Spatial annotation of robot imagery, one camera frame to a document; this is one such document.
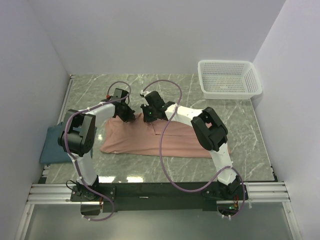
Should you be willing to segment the pink t shirt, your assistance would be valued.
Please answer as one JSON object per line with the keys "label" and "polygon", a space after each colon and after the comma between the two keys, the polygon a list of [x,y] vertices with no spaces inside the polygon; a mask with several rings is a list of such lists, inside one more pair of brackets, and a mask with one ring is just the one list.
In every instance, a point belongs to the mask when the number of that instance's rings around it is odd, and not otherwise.
{"label": "pink t shirt", "polygon": [[134,121],[123,122],[119,117],[110,118],[105,125],[106,137],[100,151],[107,154],[134,154],[159,156],[161,133],[164,132],[161,152],[164,157],[210,158],[191,126],[176,121],[156,120],[144,122],[143,114]]}

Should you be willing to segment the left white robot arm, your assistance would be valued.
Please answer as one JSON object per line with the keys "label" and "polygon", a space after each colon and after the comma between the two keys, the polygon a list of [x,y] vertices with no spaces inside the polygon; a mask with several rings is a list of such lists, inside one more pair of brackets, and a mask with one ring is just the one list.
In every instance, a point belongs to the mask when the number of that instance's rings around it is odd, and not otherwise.
{"label": "left white robot arm", "polygon": [[97,105],[82,110],[70,109],[62,122],[63,130],[58,145],[70,157],[76,171],[78,192],[88,201],[100,195],[99,176],[92,160],[92,149],[96,136],[96,125],[107,119],[119,117],[123,122],[133,121],[135,111],[129,107],[131,91],[116,88]]}

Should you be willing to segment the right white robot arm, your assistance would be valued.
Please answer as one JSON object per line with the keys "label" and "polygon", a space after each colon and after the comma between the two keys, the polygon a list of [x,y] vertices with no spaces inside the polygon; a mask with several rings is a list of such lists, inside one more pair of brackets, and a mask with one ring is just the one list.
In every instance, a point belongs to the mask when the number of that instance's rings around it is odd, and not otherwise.
{"label": "right white robot arm", "polygon": [[157,91],[141,91],[140,96],[147,105],[141,105],[144,120],[166,120],[165,128],[171,122],[178,122],[193,128],[199,144],[209,152],[216,168],[219,193],[222,198],[230,200],[237,194],[241,178],[233,169],[228,150],[228,129],[211,107],[194,109],[179,103],[165,101]]}

